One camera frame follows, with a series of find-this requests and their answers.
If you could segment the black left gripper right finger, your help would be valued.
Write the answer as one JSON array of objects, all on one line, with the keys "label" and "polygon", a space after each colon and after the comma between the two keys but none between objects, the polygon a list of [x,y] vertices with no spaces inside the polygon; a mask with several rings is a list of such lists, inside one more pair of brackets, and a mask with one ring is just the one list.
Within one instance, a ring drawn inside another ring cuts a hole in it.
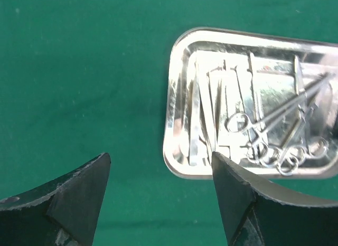
[{"label": "black left gripper right finger", "polygon": [[337,201],[278,185],[218,152],[211,165],[228,245],[337,245]]}]

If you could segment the green surgical cloth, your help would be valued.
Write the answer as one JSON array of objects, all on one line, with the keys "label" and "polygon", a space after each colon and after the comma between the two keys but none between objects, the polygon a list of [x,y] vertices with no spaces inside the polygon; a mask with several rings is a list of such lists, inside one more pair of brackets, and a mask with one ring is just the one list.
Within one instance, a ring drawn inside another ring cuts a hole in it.
[{"label": "green surgical cloth", "polygon": [[1,0],[1,198],[111,155],[94,245],[226,245],[163,159],[168,62],[209,26],[337,42],[337,0]]}]

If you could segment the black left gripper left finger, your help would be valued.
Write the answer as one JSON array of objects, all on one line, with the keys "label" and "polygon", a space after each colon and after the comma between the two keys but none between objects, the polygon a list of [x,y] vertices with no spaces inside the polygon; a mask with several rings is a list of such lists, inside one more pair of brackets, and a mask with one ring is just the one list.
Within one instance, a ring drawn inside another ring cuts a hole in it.
[{"label": "black left gripper left finger", "polygon": [[1,200],[1,245],[92,245],[110,173],[102,153],[75,170]]}]

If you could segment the steel forceps with ring handles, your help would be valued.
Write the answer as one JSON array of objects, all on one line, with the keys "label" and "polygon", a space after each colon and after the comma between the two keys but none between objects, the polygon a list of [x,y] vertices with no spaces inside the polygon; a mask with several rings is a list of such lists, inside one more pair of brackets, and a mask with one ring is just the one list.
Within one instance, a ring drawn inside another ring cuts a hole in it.
[{"label": "steel forceps with ring handles", "polygon": [[[248,131],[249,129],[257,129],[260,127],[261,123],[268,123],[269,121],[273,121],[278,123],[277,118],[279,119],[281,116],[287,115],[293,108],[297,107],[300,102],[306,101],[311,95],[314,95],[319,89],[321,89],[326,83],[328,83],[331,79],[335,77],[334,73],[328,73],[319,79],[316,83],[310,86],[305,91],[301,92],[298,96],[288,100],[283,105],[279,106],[276,110],[272,111],[268,115],[264,116],[263,119],[258,120],[257,122],[252,123],[249,116],[244,112],[238,112],[233,114],[226,124],[226,128],[231,133],[243,133],[244,131]],[[243,117],[246,119],[246,124],[238,129],[234,130],[231,128],[232,122],[237,122],[239,117]]]}]

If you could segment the stainless steel instrument tray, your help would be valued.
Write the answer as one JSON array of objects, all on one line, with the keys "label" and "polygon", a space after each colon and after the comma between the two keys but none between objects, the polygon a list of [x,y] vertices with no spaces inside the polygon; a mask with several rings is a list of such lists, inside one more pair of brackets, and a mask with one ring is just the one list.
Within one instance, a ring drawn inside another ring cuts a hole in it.
[{"label": "stainless steel instrument tray", "polygon": [[174,43],[163,142],[176,176],[218,152],[267,178],[337,174],[337,45],[197,28]]}]

